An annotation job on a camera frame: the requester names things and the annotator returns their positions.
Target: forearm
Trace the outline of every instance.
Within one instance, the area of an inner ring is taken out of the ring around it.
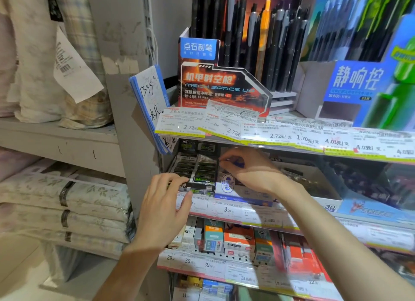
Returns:
[[[151,265],[156,251],[134,251],[128,247],[93,301],[133,301]]]
[[[415,289],[360,243],[299,184],[277,197],[345,301],[415,300]]]

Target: orange pen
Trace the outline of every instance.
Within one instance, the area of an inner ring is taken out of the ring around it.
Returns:
[[[269,20],[271,17],[271,0],[265,2],[265,10],[262,12],[261,27],[259,31],[259,46],[258,46],[258,57],[257,57],[257,68],[255,70],[255,77],[258,81],[262,78],[263,60],[265,58],[265,48],[267,46]]]

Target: barcode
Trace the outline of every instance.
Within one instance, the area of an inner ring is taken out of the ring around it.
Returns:
[[[61,67],[61,72],[62,73],[65,73],[67,70],[70,70],[69,64],[66,64],[66,65],[64,65],[64,66]]]

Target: oval logo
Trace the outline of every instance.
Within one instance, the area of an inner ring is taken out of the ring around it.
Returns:
[[[225,174],[222,177],[222,190],[225,193],[231,193],[235,186],[235,179],[230,174]]]

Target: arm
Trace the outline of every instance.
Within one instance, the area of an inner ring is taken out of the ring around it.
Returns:
[[[244,168],[229,160],[244,159]],[[360,243],[304,187],[253,148],[220,157],[221,167],[247,187],[274,195],[291,214],[345,301],[415,300],[415,288]]]
[[[174,173],[152,178],[141,205],[137,234],[93,301],[135,300],[151,265],[186,224],[192,192],[185,195],[178,212],[176,198],[179,186],[187,181]]]

